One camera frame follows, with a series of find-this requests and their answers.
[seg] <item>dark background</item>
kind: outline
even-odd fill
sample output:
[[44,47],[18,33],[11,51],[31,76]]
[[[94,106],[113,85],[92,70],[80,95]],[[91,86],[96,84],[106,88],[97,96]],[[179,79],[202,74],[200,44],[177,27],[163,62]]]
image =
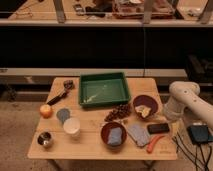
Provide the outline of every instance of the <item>dark background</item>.
[[[146,67],[212,58],[213,28],[146,28]],[[143,28],[0,27],[0,67],[142,68]]]

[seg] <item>cable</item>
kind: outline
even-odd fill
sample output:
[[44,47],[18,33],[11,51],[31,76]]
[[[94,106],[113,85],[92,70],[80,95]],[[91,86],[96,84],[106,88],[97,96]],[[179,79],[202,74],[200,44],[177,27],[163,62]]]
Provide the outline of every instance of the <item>cable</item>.
[[143,26],[143,77],[146,75],[146,29]]
[[[190,153],[193,157],[196,157],[190,150],[189,148],[185,145],[185,143],[183,142],[182,138],[180,137],[180,134],[177,133],[178,138],[181,141],[181,144],[184,146],[184,148],[187,150],[188,153]],[[205,165],[205,163],[203,163],[199,158],[197,158],[197,161],[199,161],[203,166]]]
[[197,167],[197,146],[196,146],[196,153],[195,153],[195,166],[196,166],[196,171],[198,171],[198,167]]
[[206,160],[205,160],[205,157],[204,157],[204,154],[203,154],[203,150],[202,150],[202,147],[201,147],[201,144],[199,145],[199,149],[200,149],[200,152],[201,152],[201,156],[202,156],[202,159],[203,159],[203,162],[204,162],[204,167],[205,167],[205,170],[206,170]]
[[209,161],[210,161],[210,159],[211,159],[211,156],[212,156],[212,147],[209,145],[209,149],[210,149],[210,151],[209,151],[209,155],[208,155],[208,157],[207,157],[207,160],[206,160],[206,167],[208,168],[208,164],[209,164]]
[[195,163],[191,158],[190,156],[184,151],[184,149],[180,146],[180,144],[178,143],[178,140],[176,137],[172,138],[172,140],[176,143],[176,145],[182,150],[183,154],[196,166],[198,167],[200,170],[202,170],[202,168],[197,164]]

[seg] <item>bunch of grapes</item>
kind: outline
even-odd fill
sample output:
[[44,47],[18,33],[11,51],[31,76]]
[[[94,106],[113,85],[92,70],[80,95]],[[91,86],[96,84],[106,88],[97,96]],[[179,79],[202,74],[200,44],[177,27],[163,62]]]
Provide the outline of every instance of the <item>bunch of grapes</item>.
[[123,119],[131,114],[131,105],[124,104],[124,105],[119,105],[115,109],[109,112],[109,114],[106,116],[104,121],[110,122],[115,119]]

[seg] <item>wooden table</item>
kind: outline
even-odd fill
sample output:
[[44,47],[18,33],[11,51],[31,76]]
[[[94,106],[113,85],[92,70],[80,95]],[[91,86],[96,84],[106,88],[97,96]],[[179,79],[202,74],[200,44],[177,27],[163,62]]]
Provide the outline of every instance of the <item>wooden table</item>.
[[[171,133],[166,134],[155,146],[151,154],[145,148],[138,148],[130,136],[123,145],[123,148],[115,153],[106,148],[100,138],[101,125],[112,107],[84,110],[78,104],[79,78],[56,78],[47,100],[58,95],[63,90],[63,81],[72,79],[75,89],[71,90],[68,96],[53,105],[54,114],[49,119],[40,118],[35,135],[32,139],[28,157],[30,159],[100,159],[100,160],[175,160],[177,159],[176,146],[171,139]],[[138,122],[145,127],[151,122],[161,122],[165,120],[161,114],[162,103],[158,94],[155,80],[152,78],[127,78],[131,93],[131,99],[145,94],[156,99],[159,109],[155,117],[150,122],[143,122],[134,112],[127,118],[128,122],[124,126]],[[78,140],[73,140],[62,128],[56,117],[56,113],[61,108],[69,108],[71,115],[78,117],[81,122],[81,135]],[[43,131],[49,131],[54,139],[53,146],[46,150],[37,144],[38,135]]]

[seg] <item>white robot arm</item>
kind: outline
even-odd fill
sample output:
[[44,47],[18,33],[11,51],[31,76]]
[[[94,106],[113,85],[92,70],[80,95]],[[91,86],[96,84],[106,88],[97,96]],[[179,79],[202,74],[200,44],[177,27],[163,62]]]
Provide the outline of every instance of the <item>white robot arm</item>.
[[200,87],[197,83],[176,81],[170,85],[169,92],[170,98],[163,107],[168,120],[177,121],[188,107],[213,129],[213,106],[198,97]]

